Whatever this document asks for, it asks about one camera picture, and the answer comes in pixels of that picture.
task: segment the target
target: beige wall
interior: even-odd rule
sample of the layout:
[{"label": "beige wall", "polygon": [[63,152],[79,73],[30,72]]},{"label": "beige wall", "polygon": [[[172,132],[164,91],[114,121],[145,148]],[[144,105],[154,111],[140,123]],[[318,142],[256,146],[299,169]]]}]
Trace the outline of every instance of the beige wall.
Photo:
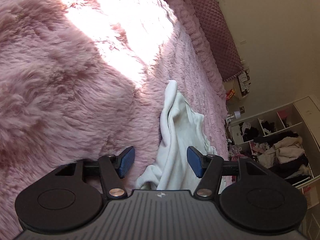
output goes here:
[{"label": "beige wall", "polygon": [[218,1],[252,82],[231,111],[249,117],[320,94],[320,0]]}]

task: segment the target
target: ribbed pink blanket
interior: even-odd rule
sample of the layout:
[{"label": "ribbed pink blanket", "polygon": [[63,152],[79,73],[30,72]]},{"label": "ribbed pink blanket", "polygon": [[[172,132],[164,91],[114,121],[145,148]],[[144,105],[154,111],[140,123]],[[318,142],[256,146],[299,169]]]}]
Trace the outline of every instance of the ribbed pink blanket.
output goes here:
[{"label": "ribbed pink blanket", "polygon": [[188,0],[0,0],[0,239],[18,193],[61,164],[136,149],[156,158],[169,79],[227,157],[222,79]]}]

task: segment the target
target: pink cushion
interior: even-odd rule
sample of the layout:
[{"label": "pink cushion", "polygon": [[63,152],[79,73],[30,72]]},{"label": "pink cushion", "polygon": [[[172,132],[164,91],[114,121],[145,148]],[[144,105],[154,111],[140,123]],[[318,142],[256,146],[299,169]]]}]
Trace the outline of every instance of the pink cushion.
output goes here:
[{"label": "pink cushion", "polygon": [[224,81],[243,70],[236,45],[216,0],[190,0]]}]

